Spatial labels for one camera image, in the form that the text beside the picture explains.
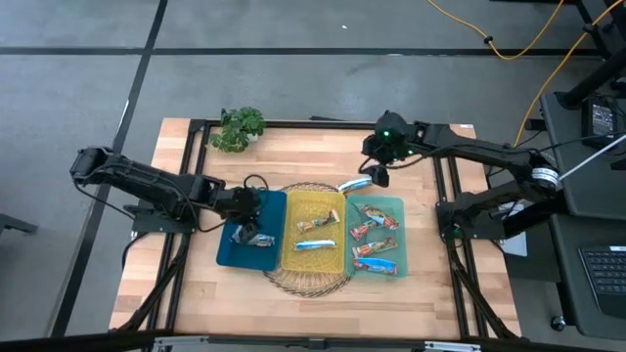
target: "teal tray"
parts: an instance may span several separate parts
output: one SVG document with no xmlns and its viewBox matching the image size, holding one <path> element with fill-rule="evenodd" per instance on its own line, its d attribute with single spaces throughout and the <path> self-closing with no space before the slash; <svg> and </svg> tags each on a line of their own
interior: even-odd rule
<svg viewBox="0 0 626 352">
<path fill-rule="evenodd" d="M 353 229 L 363 224 L 368 217 L 360 212 L 358 209 L 369 204 L 380 210 L 385 214 L 391 216 L 400 223 L 400 227 L 396 230 L 389 230 L 383 226 L 378 226 L 374 229 L 370 229 L 368 234 L 356 241 L 350 234 L 350 229 Z M 378 196 L 349 196 L 346 202 L 345 208 L 345 270 L 348 275 L 355 277 L 372 277 L 372 278 L 393 278 L 401 279 L 406 278 L 408 275 L 407 268 L 407 244 L 405 239 L 405 223 L 404 223 L 404 202 L 400 198 L 393 197 L 378 197 Z M 397 248 L 385 250 L 378 253 L 373 253 L 367 258 L 380 258 L 390 260 L 396 264 L 396 275 L 386 275 L 379 273 L 371 273 L 367 270 L 357 270 L 354 267 L 354 253 L 352 247 L 359 246 L 369 242 L 380 242 L 385 239 L 393 237 L 398 243 Z"/>
</svg>

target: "gray concrete floor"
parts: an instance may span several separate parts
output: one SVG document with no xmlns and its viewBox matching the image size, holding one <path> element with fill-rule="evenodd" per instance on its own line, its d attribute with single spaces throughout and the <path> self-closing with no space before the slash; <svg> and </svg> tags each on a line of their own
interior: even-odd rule
<svg viewBox="0 0 626 352">
<path fill-rule="evenodd" d="M 438 3 L 479 23 L 503 48 L 529 42 L 554 8 L 487 0 Z M 0 0 L 0 47 L 143 47 L 157 4 Z M 575 10 L 566 7 L 539 47 L 568 48 L 580 27 Z M 483 48 L 470 29 L 426 2 L 408 0 L 170 0 L 156 45 Z M 113 139 L 138 63 L 136 56 L 0 56 L 0 212 L 40 226 L 36 236 L 8 231 L 0 239 L 0 340 L 48 333 L 91 203 L 72 188 L 67 171 L 77 149 Z M 509 142 L 558 63 L 556 58 L 510 63 L 478 57 L 152 57 L 123 152 L 149 162 L 162 118 L 215 116 L 221 108 L 248 105 L 273 119 L 317 114 L 373 121 L 391 109 L 410 119 L 472 123 L 479 138 Z M 571 87 L 599 64 L 573 59 L 551 89 Z M 533 143 L 548 141 L 542 136 Z M 112 192 L 110 201 L 133 198 Z M 129 228 L 127 219 L 106 210 L 68 333 L 107 329 Z M 530 339 L 626 349 L 623 342 L 584 337 L 574 328 L 550 330 L 549 318 L 560 311 L 554 285 L 515 279 L 512 285 L 522 332 Z"/>
</svg>

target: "white cable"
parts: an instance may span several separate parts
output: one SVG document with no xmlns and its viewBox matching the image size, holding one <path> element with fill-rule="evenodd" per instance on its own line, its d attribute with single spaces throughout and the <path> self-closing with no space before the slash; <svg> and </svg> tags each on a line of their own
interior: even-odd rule
<svg viewBox="0 0 626 352">
<path fill-rule="evenodd" d="M 585 166 L 589 161 L 595 159 L 598 155 L 608 151 L 609 149 L 613 148 L 616 144 L 618 144 L 619 142 L 623 141 L 626 139 L 626 135 L 621 136 L 618 140 L 614 141 L 613 143 L 609 144 L 608 146 L 602 148 L 601 150 L 599 150 L 597 153 L 587 157 L 585 159 L 585 161 L 579 163 L 578 165 L 574 166 L 571 170 L 565 172 L 564 174 L 562 174 L 559 177 L 559 181 L 562 181 L 565 177 L 571 175 L 574 173 L 574 171 L 578 170 L 579 168 Z"/>
</svg>

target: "blue tray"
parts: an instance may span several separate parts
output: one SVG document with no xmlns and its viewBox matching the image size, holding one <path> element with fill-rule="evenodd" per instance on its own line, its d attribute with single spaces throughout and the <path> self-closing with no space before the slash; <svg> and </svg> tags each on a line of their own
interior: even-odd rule
<svg viewBox="0 0 626 352">
<path fill-rule="evenodd" d="M 285 233 L 287 195 L 278 191 L 265 191 L 260 196 L 263 206 L 258 216 L 259 233 L 275 237 L 274 245 L 259 247 L 233 242 L 231 237 L 239 224 L 229 220 L 222 231 L 222 239 L 217 250 L 217 264 L 263 271 L 276 269 Z"/>
</svg>

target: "yellow tray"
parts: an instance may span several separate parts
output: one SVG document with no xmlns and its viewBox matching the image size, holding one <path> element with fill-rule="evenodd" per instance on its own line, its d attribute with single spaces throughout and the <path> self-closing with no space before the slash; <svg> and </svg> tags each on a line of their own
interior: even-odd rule
<svg viewBox="0 0 626 352">
<path fill-rule="evenodd" d="M 319 219 L 336 210 L 339 223 L 305 233 L 297 229 L 298 221 Z M 335 248 L 295 250 L 303 241 L 332 240 Z M 287 193 L 287 223 L 283 239 L 282 266 L 287 270 L 315 273 L 342 273 L 345 259 L 345 197 L 335 192 L 290 191 Z"/>
</svg>

